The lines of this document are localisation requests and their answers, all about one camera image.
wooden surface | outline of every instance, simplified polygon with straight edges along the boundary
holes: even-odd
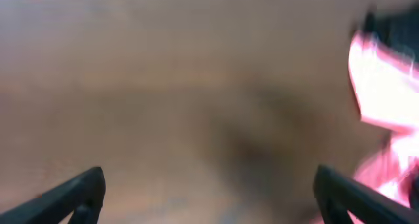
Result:
[[[0,0],[0,211],[91,166],[100,223],[306,223],[352,174],[349,31],[409,0]]]

dark object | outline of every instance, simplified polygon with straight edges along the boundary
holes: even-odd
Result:
[[[363,23],[362,31],[374,34],[387,47],[418,61],[419,5],[385,16],[369,12]]]
[[[417,181],[412,185],[418,187]],[[364,223],[419,223],[416,210],[406,208],[325,166],[319,166],[317,170],[314,194],[325,224],[353,223],[348,211]],[[417,202],[419,197],[415,195],[409,195],[410,202]]]
[[[100,167],[91,168],[69,181],[0,215],[0,223],[59,223],[72,211],[69,223],[97,223],[105,196]]]

brown background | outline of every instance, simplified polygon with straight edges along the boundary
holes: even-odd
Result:
[[[306,223],[384,133],[351,25],[410,1],[0,0],[0,211],[100,165],[100,223]]]

